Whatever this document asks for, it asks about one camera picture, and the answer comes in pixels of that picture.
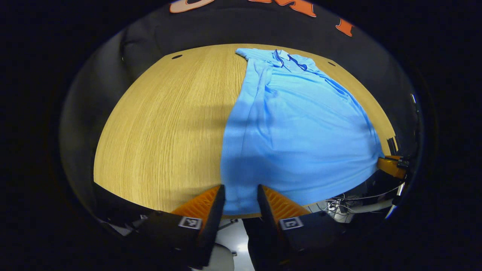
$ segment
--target light blue polo shirt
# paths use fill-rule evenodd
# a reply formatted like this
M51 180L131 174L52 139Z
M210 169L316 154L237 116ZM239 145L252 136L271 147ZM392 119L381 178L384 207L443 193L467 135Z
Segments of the light blue polo shirt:
M312 59L283 50L236 53L248 67L223 137L225 215L259 213L258 184L306 205L377 170L384 155L367 114Z

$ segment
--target round table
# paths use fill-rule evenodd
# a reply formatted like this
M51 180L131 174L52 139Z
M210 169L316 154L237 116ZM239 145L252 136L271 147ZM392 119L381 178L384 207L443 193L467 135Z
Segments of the round table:
M363 106L383 153L390 155L386 139L394 138L395 132L388 117L370 92L335 61L280 46L222 44L166 55L131 85L100 136L94 182L128 201L164 212L220 184L224 128L247 67L246 59L235 53L238 48L279 49L313 59Z

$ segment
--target wire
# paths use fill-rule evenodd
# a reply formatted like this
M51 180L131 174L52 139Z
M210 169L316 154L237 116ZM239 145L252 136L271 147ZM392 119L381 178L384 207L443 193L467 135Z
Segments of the wire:
M382 194L379 194L379 195L376 195L376 196L370 196L370 197L364 197L364 198L356 198L356 199L346 200L346 201L347 201L347 202L351 202L351 201L357 201L357 200L364 200L364 199L376 198L376 197L379 197L379 196L381 196L381 195L385 195L385 194L387 194L387 193L389 193L389 192L392 192L392 191L394 191L395 189L398 189L398 187L400 187L400 186L397 186L397 187L395 187L395 188L392 189L392 190L389 190L389 191L387 191L387 192L385 192L385 193L382 193ZM341 200L341 201L342 201L342 200L343 200L343 201L345 200L345 198L343 198L343 199L341 199L341 198L336 198L336 197L333 197L333 198L334 198L334 199L339 199L339 200Z

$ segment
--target wood grain surface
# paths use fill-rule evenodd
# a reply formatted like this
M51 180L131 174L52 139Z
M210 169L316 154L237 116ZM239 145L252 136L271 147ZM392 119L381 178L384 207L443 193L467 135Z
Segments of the wood grain surface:
M390 154L386 139L395 132L386 114L336 62L280 46L223 44L166 55L132 84L100 136L94 182L133 203L165 212L220 184L224 128L247 67L235 53L238 48L282 49L312 58L363 106L383 152Z

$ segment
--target orange lettering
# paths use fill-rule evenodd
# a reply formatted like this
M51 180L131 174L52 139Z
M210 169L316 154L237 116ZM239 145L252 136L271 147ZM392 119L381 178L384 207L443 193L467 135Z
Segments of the orange lettering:
M259 2L259 3L272 3L272 0L248 0L251 2ZM275 2L278 3L280 6L285 6L289 3L294 2L293 5L290 6L290 8L301 12L303 14L309 15L311 17L316 17L316 14L313 12L313 4L310 2L306 2L303 0L275 0Z
M353 27L352 24L340 18L340 24L336 26L336 29L345 33L347 36L353 37L353 34L351 34L352 27Z
M187 0L179 0L174 3L171 3L171 6L169 7L169 11L171 13L180 13L192 9L197 9L199 7L202 7L204 5L207 5L211 3L214 0L200 0L196 3L188 4Z

